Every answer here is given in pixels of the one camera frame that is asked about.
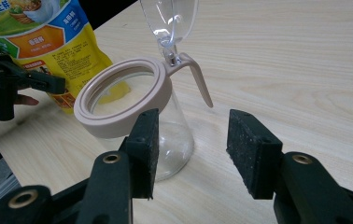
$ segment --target light wood surface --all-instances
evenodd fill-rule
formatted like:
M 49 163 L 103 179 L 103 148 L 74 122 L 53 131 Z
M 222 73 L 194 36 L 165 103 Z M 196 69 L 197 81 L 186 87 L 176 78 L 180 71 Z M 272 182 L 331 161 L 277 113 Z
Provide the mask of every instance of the light wood surface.
M 98 28 L 114 63 L 159 60 L 139 2 Z M 195 140 L 188 164 L 155 184 L 154 200 L 134 200 L 134 223 L 276 223 L 273 201 L 254 201 L 226 153 L 230 109 L 256 116 L 284 144 L 319 159 L 353 190 L 353 1 L 202 0 L 178 45 L 201 65 L 208 108 L 188 69 L 172 76 Z M 0 150 L 19 181 L 57 193 L 90 175 L 106 151 L 73 115 L 38 91 L 0 122 Z

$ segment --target wooden table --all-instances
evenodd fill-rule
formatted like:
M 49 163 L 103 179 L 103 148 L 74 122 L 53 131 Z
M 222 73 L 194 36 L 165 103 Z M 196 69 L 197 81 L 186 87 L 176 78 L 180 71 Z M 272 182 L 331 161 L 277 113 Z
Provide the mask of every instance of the wooden table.
M 139 2 L 96 31 L 114 63 L 162 59 Z M 188 69 L 173 75 L 195 149 L 154 200 L 134 200 L 134 223 L 276 223 L 272 201 L 254 201 L 226 153 L 230 109 L 257 117 L 284 144 L 319 159 L 353 190 L 353 1 L 202 0 L 178 45 L 201 65 L 208 108 Z M 43 92 L 0 123 L 0 151 L 22 185 L 57 193 L 90 175 L 106 151 Z

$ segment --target metal screw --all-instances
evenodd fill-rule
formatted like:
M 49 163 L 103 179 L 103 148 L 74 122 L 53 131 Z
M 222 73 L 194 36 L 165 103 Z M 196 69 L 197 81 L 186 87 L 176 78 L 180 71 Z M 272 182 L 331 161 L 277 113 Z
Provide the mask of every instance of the metal screw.
M 310 158 L 308 158 L 308 157 L 306 157 L 304 155 L 293 155 L 292 158 L 295 161 L 297 161 L 297 162 L 299 162 L 301 164 L 304 164 L 304 165 L 313 163 L 313 161 Z
M 28 189 L 14 196 L 9 202 L 10 208 L 21 208 L 32 203 L 38 196 L 36 189 Z
M 117 154 L 109 154 L 104 156 L 103 162 L 104 163 L 115 163 L 120 160 L 120 155 Z

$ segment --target finger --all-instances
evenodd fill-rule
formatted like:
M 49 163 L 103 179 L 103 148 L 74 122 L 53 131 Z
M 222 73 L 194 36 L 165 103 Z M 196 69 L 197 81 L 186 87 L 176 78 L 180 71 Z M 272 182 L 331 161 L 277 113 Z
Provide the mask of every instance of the finger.
M 14 102 L 15 105 L 37 105 L 39 101 L 26 95 L 17 95 L 17 100 Z

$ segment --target snack bag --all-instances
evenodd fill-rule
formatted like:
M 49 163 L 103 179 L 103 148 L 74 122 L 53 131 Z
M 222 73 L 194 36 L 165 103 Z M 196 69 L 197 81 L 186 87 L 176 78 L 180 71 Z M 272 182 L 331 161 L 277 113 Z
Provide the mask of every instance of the snack bag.
M 0 50 L 22 68 L 64 77 L 65 92 L 48 95 L 68 114 L 82 87 L 112 64 L 78 0 L 0 0 Z M 128 91 L 121 82 L 110 93 Z

